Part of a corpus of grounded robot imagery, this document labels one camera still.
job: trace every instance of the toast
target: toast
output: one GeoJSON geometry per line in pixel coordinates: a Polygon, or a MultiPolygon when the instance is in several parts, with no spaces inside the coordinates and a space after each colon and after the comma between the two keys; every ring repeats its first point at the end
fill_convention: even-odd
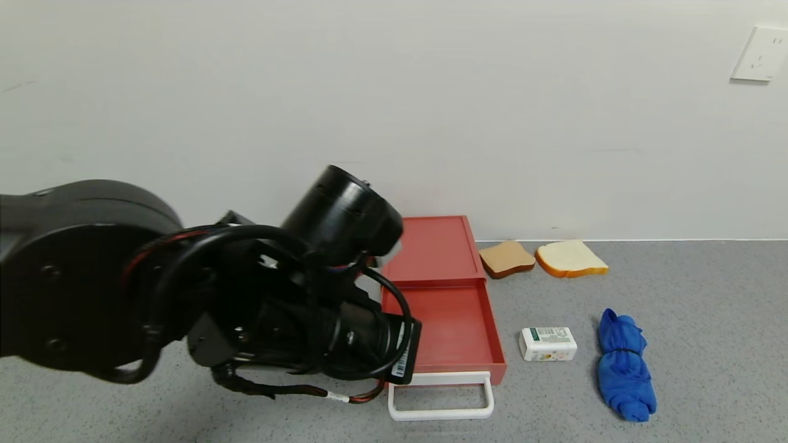
{"type": "Polygon", "coordinates": [[[492,278],[504,278],[515,272],[532,270],[536,259],[520,243],[504,241],[479,251],[481,264],[492,278]]]}

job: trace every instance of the gray countertop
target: gray countertop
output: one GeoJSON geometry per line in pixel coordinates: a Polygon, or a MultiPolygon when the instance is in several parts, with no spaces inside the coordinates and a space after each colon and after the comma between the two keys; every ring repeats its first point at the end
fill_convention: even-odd
{"type": "MultiPolygon", "coordinates": [[[[590,247],[610,274],[566,280],[537,267],[489,282],[509,368],[493,388],[496,407],[486,420],[396,423],[385,394],[347,405],[231,393],[174,343],[134,386],[0,360],[0,441],[786,441],[788,242],[590,247]],[[645,359],[659,409],[648,423],[622,421],[597,393],[595,325],[606,307],[632,315],[649,341],[645,359]],[[579,347],[574,360],[524,362],[515,339],[524,326],[569,326],[579,347]]],[[[372,386],[323,376],[297,381],[342,393],[372,386]]],[[[476,387],[401,393],[402,408],[483,403],[476,387]]]]}

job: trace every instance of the red drawer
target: red drawer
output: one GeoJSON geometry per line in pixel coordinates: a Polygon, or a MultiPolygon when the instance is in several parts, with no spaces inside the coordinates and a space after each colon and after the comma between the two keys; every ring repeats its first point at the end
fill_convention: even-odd
{"type": "MultiPolygon", "coordinates": [[[[384,274],[422,322],[415,371],[487,370],[500,384],[507,364],[467,218],[406,218],[402,243],[384,274]]],[[[401,314],[385,289],[382,304],[401,314]]]]}
{"type": "Polygon", "coordinates": [[[404,219],[402,251],[383,267],[395,283],[486,280],[468,217],[404,219]]]}

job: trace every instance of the white wall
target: white wall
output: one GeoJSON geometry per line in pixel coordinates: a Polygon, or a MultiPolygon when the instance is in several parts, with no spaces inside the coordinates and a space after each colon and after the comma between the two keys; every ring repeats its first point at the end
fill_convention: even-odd
{"type": "Polygon", "coordinates": [[[0,4],[0,191],[278,223],[327,163],[476,237],[788,237],[787,0],[0,4]]]}

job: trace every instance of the barcode label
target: barcode label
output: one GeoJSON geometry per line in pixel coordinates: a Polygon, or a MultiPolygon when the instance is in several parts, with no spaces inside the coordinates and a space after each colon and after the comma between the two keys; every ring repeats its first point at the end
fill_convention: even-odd
{"type": "MultiPolygon", "coordinates": [[[[405,334],[405,323],[400,325],[400,338],[396,342],[396,347],[399,348],[402,344],[402,337],[405,334]]],[[[399,360],[397,360],[396,365],[392,368],[392,375],[394,377],[402,378],[405,376],[405,368],[407,367],[407,353],[411,350],[411,344],[408,343],[407,347],[405,348],[405,352],[403,352],[402,356],[399,360]]]]}
{"type": "Polygon", "coordinates": [[[569,343],[567,328],[536,328],[539,340],[546,343],[569,343]]]}

